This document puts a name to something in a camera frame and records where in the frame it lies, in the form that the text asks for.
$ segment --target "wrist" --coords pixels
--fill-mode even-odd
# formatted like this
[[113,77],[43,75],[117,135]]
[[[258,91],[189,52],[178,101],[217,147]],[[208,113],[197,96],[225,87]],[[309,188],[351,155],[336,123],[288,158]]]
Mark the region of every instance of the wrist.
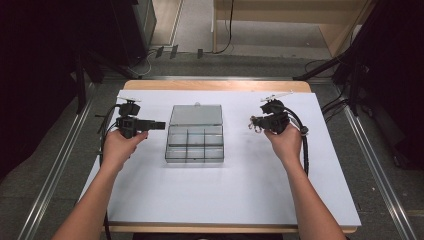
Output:
[[286,158],[285,160],[281,160],[281,162],[283,163],[283,166],[287,172],[297,172],[299,170],[303,171],[299,157]]
[[101,172],[104,175],[108,175],[108,176],[116,176],[116,175],[118,175],[118,173],[121,169],[122,169],[122,167],[110,164],[107,161],[103,161],[103,164],[100,166],[99,172]]

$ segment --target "wooden table edge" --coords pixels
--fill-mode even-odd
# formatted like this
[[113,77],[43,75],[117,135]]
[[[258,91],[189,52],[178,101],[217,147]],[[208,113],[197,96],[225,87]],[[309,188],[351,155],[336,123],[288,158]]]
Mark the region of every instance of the wooden table edge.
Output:
[[124,90],[293,91],[310,93],[307,82],[292,80],[129,80]]
[[[111,232],[146,232],[146,233],[298,233],[297,226],[261,226],[261,225],[223,225],[223,224],[131,224],[110,223]],[[345,234],[354,233],[357,226],[344,226],[342,231]]]

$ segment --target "tripod leg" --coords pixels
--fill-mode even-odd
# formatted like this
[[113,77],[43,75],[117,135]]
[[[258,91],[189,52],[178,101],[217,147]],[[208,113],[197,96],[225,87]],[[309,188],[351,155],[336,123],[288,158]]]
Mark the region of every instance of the tripod leg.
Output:
[[355,61],[355,69],[349,91],[349,107],[355,116],[358,116],[356,105],[358,102],[359,86],[365,73],[366,67],[362,64],[361,59],[358,57]]
[[351,50],[350,48],[347,49],[344,53],[340,54],[339,56],[328,60],[327,62],[323,63],[322,65],[318,66],[317,68],[303,74],[302,76],[299,77],[293,77],[293,80],[301,80],[301,81],[306,81],[308,79],[310,79],[311,77],[314,77],[322,72],[324,72],[325,70],[333,67],[334,65],[340,63],[340,62],[345,62],[347,58],[349,58],[351,54]]

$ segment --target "forearm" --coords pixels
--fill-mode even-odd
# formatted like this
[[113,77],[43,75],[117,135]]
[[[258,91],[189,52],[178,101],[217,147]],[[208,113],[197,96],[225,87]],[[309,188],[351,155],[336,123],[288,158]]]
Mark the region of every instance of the forearm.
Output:
[[301,167],[287,167],[302,240],[346,239]]
[[101,168],[53,239],[100,238],[116,171]]

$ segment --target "white table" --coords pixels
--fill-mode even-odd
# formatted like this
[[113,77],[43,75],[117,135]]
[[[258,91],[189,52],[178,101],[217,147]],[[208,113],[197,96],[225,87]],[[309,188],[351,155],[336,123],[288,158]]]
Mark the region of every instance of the white table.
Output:
[[[142,99],[140,119],[167,123],[173,105],[221,104],[225,159],[224,163],[166,163],[167,129],[152,130],[118,175],[108,207],[111,231],[296,232],[286,172],[268,139],[247,127],[251,115],[262,115],[264,103],[259,100],[279,92],[122,90],[122,96]],[[361,223],[315,94],[294,93],[280,100],[310,129],[312,184],[343,230],[354,232]],[[98,162],[86,187],[97,170]]]

